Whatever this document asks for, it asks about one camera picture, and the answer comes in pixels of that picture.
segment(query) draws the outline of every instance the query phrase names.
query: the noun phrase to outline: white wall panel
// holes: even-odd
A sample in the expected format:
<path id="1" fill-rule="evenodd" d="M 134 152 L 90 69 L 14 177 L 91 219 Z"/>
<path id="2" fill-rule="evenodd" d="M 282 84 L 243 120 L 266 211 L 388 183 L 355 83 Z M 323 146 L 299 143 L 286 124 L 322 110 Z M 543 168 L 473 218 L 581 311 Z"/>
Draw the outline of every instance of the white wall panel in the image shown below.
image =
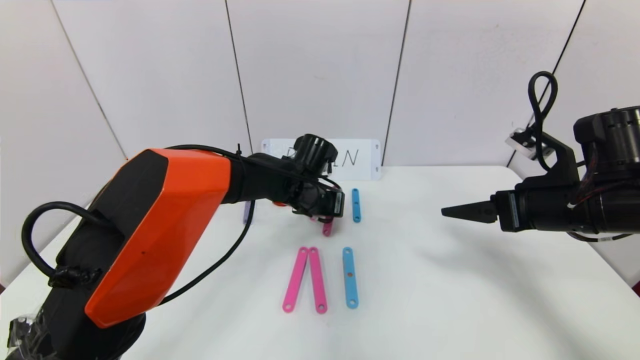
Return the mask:
<path id="1" fill-rule="evenodd" d="M 82 206 L 124 162 L 51 2 L 0 1 L 0 282 L 27 265 L 24 218 L 54 200 Z M 37 249 L 70 219 L 38 220 Z"/>
<path id="2" fill-rule="evenodd" d="M 588 0 L 558 66 L 559 93 L 544 130 L 571 146 L 578 161 L 584 157 L 573 137 L 576 120 L 640 105 L 640 48 L 633 45 L 639 12 L 636 0 Z M 544 174 L 538 163 L 517 154 L 509 167 L 521 177 Z M 594 248 L 630 285 L 640 281 L 640 236 Z"/>
<path id="3" fill-rule="evenodd" d="M 385 141 L 408 0 L 228 0 L 254 149 Z"/>
<path id="4" fill-rule="evenodd" d="M 180 143 L 249 153 L 224 1 L 54 4 L 128 156 Z"/>
<path id="5" fill-rule="evenodd" d="M 529 78 L 553 70 L 581 4 L 413 1 L 384 165 L 506 165 Z"/>

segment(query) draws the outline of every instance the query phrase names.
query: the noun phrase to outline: white table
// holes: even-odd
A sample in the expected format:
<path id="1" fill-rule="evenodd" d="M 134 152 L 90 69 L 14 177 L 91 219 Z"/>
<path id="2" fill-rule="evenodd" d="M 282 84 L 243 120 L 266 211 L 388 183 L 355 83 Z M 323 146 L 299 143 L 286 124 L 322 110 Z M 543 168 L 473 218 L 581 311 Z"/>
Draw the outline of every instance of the white table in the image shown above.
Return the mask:
<path id="1" fill-rule="evenodd" d="M 134 359 L 640 359 L 640 299 L 586 243 L 563 233 L 502 233 L 440 215 L 519 182 L 501 167 L 385 168 L 378 182 L 342 182 L 345 216 L 320 224 L 267 201 L 220 269 L 147 313 Z M 351 219 L 360 189 L 362 222 Z M 243 205 L 221 206 L 174 288 L 227 251 Z M 74 222 L 44 251 L 53 263 Z M 314 311 L 310 274 L 296 309 L 282 301 L 300 246 L 316 246 L 328 312 Z M 344 300 L 341 250 L 354 250 L 360 307 Z M 49 289 L 29 266 L 2 294 L 7 323 Z"/>

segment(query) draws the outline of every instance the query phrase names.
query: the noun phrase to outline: pink plastic bar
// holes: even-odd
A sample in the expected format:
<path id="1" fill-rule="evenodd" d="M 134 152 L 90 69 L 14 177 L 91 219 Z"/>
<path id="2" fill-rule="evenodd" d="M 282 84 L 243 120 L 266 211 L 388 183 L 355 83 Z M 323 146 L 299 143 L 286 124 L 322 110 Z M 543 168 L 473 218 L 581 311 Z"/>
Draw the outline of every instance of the pink plastic bar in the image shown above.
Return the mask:
<path id="1" fill-rule="evenodd" d="M 314 298 L 316 300 L 316 311 L 319 314 L 326 313 L 326 295 L 324 294 L 324 281 L 322 279 L 322 268 L 320 266 L 320 255 L 315 247 L 309 248 L 309 266 L 311 266 L 311 282 L 314 286 Z"/>
<path id="2" fill-rule="evenodd" d="M 322 225 L 322 234 L 325 236 L 331 236 L 332 229 L 333 229 L 333 221 Z"/>
<path id="3" fill-rule="evenodd" d="M 300 291 L 300 284 L 302 283 L 302 275 L 304 275 L 305 266 L 307 265 L 308 252 L 309 249 L 306 247 L 301 247 L 298 250 L 298 257 L 296 257 L 296 263 L 293 265 L 293 272 L 291 273 L 291 280 L 289 280 L 287 294 L 284 295 L 284 302 L 282 303 L 282 309 L 285 313 L 290 313 L 296 307 L 296 300 L 298 299 L 298 292 Z"/>

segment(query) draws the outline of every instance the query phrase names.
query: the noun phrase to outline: robotic arm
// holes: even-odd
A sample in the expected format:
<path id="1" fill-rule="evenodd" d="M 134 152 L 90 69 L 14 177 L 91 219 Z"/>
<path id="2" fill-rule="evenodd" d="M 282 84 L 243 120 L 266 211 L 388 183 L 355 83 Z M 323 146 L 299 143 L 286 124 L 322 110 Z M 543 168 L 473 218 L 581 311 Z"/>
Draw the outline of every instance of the robotic arm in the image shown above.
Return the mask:
<path id="1" fill-rule="evenodd" d="M 552 95 L 543 111 L 537 107 L 533 91 L 533 83 L 540 76 L 549 78 L 552 85 Z M 564 231 L 591 242 L 640 233 L 640 106 L 613 109 L 576 121 L 573 133 L 582 146 L 587 167 L 580 179 L 573 150 L 542 131 L 542 120 L 556 92 L 557 82 L 552 74 L 541 72 L 532 78 L 529 97 L 536 123 L 510 139 L 521 149 L 528 147 L 537 160 L 555 151 L 556 164 L 545 175 L 527 177 L 513 190 L 495 193 L 489 201 L 444 208 L 444 216 L 484 223 L 500 219 L 502 231 Z M 578 233 L 623 234 L 588 238 Z"/>
<path id="2" fill-rule="evenodd" d="M 23 246 L 52 287 L 34 322 L 12 322 L 8 359 L 118 359 L 141 334 L 145 312 L 174 299 L 219 266 L 167 297 L 220 204 L 269 199 L 295 214 L 329 222 L 341 217 L 344 194 L 331 172 L 336 148 L 314 135 L 298 138 L 295 155 L 247 158 L 202 145 L 145 150 L 128 161 L 88 211 L 44 204 L 25 221 Z M 333 186 L 319 182 L 324 179 Z M 31 242 L 36 219 L 50 209 L 81 217 L 50 267 Z"/>

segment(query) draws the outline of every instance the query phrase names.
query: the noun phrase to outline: black cable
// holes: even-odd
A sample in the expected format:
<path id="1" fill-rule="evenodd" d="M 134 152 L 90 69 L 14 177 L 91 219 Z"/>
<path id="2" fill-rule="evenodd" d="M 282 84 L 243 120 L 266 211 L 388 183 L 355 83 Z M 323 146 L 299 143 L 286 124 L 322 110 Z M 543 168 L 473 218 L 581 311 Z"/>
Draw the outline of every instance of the black cable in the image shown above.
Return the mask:
<path id="1" fill-rule="evenodd" d="M 538 96 L 536 95 L 536 81 L 539 78 L 547 78 L 551 86 L 549 100 L 542 110 L 540 110 Z M 547 115 L 549 114 L 549 111 L 551 111 L 551 107 L 553 107 L 554 102 L 556 101 L 556 97 L 558 94 L 558 82 L 556 80 L 556 77 L 549 71 L 540 71 L 535 73 L 531 77 L 531 80 L 529 80 L 528 93 L 529 102 L 531 103 L 531 108 L 533 109 L 533 126 L 534 134 L 536 136 L 536 157 L 538 158 L 538 163 L 540 163 L 540 166 L 542 166 L 545 171 L 549 171 L 551 168 L 547 165 L 547 162 L 545 161 L 542 153 L 542 124 L 544 123 Z"/>
<path id="2" fill-rule="evenodd" d="M 340 187 L 340 185 L 338 185 L 338 183 L 336 183 L 335 181 L 333 181 L 333 180 L 329 179 L 329 177 L 328 177 L 328 176 L 321 176 L 320 178 L 321 178 L 322 180 L 326 181 L 327 183 L 330 183 L 331 185 L 333 185 L 336 189 L 340 189 L 340 190 L 342 189 L 342 188 Z"/>
<path id="3" fill-rule="evenodd" d="M 40 215 L 46 213 L 49 210 L 55 209 L 70 211 L 95 225 L 107 227 L 112 226 L 111 223 L 109 223 L 107 220 L 99 218 L 90 213 L 88 210 L 82 208 L 81 206 L 72 204 L 70 202 L 48 202 L 35 208 L 27 216 L 27 218 L 24 220 L 24 224 L 22 225 L 22 247 L 24 247 L 24 252 L 27 253 L 27 257 L 29 258 L 29 260 L 31 260 L 31 262 L 38 268 L 38 270 L 40 270 L 48 278 L 52 278 L 56 274 L 56 270 L 49 266 L 49 264 L 47 264 L 47 262 L 44 261 L 44 259 L 42 259 L 42 257 L 38 254 L 38 251 L 33 246 L 33 239 L 31 238 L 31 234 L 33 232 L 33 227 Z"/>
<path id="4" fill-rule="evenodd" d="M 598 239 L 598 238 L 588 238 L 587 236 L 580 235 L 578 233 L 567 233 L 567 234 L 569 236 L 571 236 L 572 238 L 574 238 L 574 239 L 577 239 L 577 240 L 580 240 L 580 241 L 586 241 L 588 243 L 600 242 L 600 239 Z M 620 235 L 612 236 L 611 240 L 620 240 L 620 239 L 628 238 L 631 235 L 632 234 L 620 234 Z"/>
<path id="5" fill-rule="evenodd" d="M 230 256 L 231 254 L 234 253 L 234 251 L 236 251 L 236 249 L 238 248 L 238 246 L 240 246 L 240 243 L 242 242 L 242 240 L 244 239 L 244 237 L 247 234 L 247 231 L 249 231 L 249 227 L 251 226 L 251 221 L 253 219 L 253 209 L 255 207 L 255 200 L 251 201 L 251 205 L 249 207 L 249 214 L 246 217 L 246 225 L 244 225 L 244 229 L 242 231 L 242 233 L 240 234 L 240 237 L 238 238 L 238 240 L 236 240 L 236 242 L 233 244 L 233 246 L 231 246 L 231 249 L 229 249 L 229 251 L 227 251 L 226 254 L 224 254 L 222 256 L 222 258 L 220 258 L 220 260 L 218 260 L 215 264 L 213 264 L 210 268 L 208 268 L 207 270 L 205 270 L 202 274 L 198 275 L 198 277 L 196 277 L 195 279 L 191 280 L 187 285 L 181 287 L 180 289 L 176 290 L 174 293 L 172 293 L 171 295 L 165 297 L 160 304 L 158 304 L 158 306 L 162 305 L 162 304 L 166 304 L 167 302 L 177 298 L 178 296 L 182 295 L 183 293 L 187 292 L 189 289 L 191 289 L 192 287 L 196 286 L 196 284 L 198 284 L 200 281 L 202 281 L 205 277 L 207 277 L 209 274 L 211 274 L 213 272 L 213 270 L 217 269 L 218 267 L 220 267 L 220 265 L 222 265 Z"/>

